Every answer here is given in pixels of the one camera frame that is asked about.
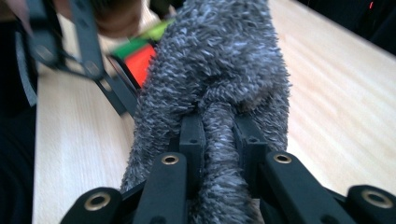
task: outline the dark background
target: dark background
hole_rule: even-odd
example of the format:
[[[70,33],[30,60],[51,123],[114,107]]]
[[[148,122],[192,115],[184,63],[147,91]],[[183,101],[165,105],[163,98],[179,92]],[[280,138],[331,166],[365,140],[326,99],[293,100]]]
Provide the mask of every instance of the dark background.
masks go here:
[[[396,0],[298,0],[396,55]]]

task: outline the screw hole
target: screw hole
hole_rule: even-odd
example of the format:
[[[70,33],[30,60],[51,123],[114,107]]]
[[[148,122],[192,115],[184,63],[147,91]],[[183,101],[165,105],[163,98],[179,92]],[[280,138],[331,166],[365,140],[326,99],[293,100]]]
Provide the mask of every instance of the screw hole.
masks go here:
[[[276,154],[274,160],[279,163],[291,163],[291,158],[284,154]]]
[[[163,157],[162,162],[165,165],[173,165],[173,164],[178,163],[178,157],[177,156],[173,156],[173,155],[165,156],[165,157]]]
[[[370,203],[371,205],[380,208],[393,207],[393,202],[390,200],[390,198],[388,198],[387,196],[385,196],[380,192],[370,189],[365,189],[364,191],[361,192],[361,196],[367,203]]]
[[[91,195],[84,204],[88,211],[96,211],[106,207],[110,202],[110,195],[106,192],[97,192]]]

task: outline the black plastic bracket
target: black plastic bracket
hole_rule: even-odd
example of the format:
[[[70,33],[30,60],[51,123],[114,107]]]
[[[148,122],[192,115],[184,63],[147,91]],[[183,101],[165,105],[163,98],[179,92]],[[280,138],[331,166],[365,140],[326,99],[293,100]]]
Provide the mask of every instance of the black plastic bracket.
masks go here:
[[[350,188],[345,209],[358,223],[396,223],[396,197],[373,186]]]
[[[182,154],[156,158],[133,223],[187,223],[187,161]]]
[[[99,45],[96,23],[90,1],[69,0],[76,25],[80,58],[69,55],[62,45],[62,29],[51,1],[28,0],[33,35],[29,36],[31,55],[38,62],[67,73],[94,81],[119,115],[128,112],[134,116],[137,105],[137,90],[116,63],[117,74],[110,76],[105,70]],[[71,69],[66,61],[78,63],[83,72]]]
[[[202,117],[191,114],[181,122],[178,151],[188,161],[188,196],[192,198],[202,184],[206,137]]]
[[[250,194],[253,198],[259,198],[257,189],[257,172],[259,164],[265,161],[265,155],[270,152],[262,131],[248,114],[236,115],[233,126],[236,150],[239,154],[239,167],[242,169],[242,177],[247,181]]]
[[[259,178],[268,180],[288,223],[355,223],[303,164],[287,152],[268,153],[260,165]]]
[[[119,223],[121,200],[116,189],[92,189],[76,200],[61,224]]]

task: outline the rubik's cube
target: rubik's cube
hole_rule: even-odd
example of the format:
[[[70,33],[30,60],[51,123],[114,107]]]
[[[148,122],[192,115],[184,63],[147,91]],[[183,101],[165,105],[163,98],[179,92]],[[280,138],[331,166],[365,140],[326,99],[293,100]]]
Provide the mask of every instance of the rubik's cube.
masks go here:
[[[110,57],[115,60],[123,73],[136,89],[140,89],[146,79],[149,61],[155,56],[155,46],[163,36],[166,27],[173,20],[161,21],[138,37],[129,40],[113,50]]]

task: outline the light wood surface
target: light wood surface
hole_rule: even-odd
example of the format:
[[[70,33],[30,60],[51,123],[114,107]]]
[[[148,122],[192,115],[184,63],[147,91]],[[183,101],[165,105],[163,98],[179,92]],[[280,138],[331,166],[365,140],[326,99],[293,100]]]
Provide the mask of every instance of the light wood surface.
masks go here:
[[[396,194],[395,57],[293,1],[270,8],[293,85],[289,152],[342,194],[360,184]],[[120,186],[133,121],[94,83],[46,68],[38,96],[34,223],[58,223],[84,192]]]

